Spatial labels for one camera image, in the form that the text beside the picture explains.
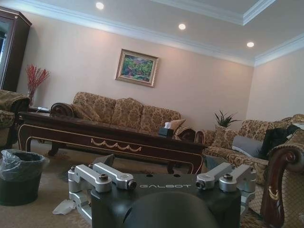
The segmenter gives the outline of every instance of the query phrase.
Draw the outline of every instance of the dark wooden coffee table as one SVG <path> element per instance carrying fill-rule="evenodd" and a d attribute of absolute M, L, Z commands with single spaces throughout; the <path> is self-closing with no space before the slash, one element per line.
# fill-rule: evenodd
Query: dark wooden coffee table
<path fill-rule="evenodd" d="M 67 116 L 21 112 L 19 117 L 23 122 L 18 131 L 19 147 L 24 151 L 29 152 L 31 140 L 38 139 L 53 143 L 49 155 L 55 155 L 60 145 L 67 144 L 94 153 L 167 162 L 169 173 L 173 173 L 176 163 L 189 165 L 189 173 L 200 173 L 203 164 L 202 144 Z"/>

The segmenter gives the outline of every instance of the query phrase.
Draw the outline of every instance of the painting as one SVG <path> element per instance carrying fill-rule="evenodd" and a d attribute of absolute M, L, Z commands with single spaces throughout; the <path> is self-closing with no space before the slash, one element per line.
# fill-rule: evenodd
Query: painting
<path fill-rule="evenodd" d="M 122 50 L 116 80 L 154 87 L 158 58 Z"/>

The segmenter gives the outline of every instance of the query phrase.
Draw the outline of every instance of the glass cabinet door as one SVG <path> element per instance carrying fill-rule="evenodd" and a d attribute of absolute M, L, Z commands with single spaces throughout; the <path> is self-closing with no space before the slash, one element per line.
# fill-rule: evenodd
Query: glass cabinet door
<path fill-rule="evenodd" d="M 6 57 L 11 38 L 13 20 L 0 17 L 0 85 L 6 68 Z"/>

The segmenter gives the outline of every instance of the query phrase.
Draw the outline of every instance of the green plant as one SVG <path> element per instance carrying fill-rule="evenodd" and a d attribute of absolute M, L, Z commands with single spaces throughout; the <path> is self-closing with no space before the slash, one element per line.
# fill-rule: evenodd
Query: green plant
<path fill-rule="evenodd" d="M 221 110 L 219 111 L 219 113 L 220 114 L 214 113 L 219 126 L 229 127 L 231 125 L 231 123 L 240 121 L 240 120 L 233 119 L 233 117 L 235 116 L 236 113 L 231 114 L 229 116 L 227 116 L 227 113 L 223 114 L 223 112 Z"/>

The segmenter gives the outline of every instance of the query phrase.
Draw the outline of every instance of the wooden cabinet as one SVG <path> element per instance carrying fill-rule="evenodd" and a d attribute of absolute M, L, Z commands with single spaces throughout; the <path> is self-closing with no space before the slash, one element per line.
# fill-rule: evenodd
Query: wooden cabinet
<path fill-rule="evenodd" d="M 31 25 L 22 13 L 0 7 L 0 89 L 17 89 Z"/>

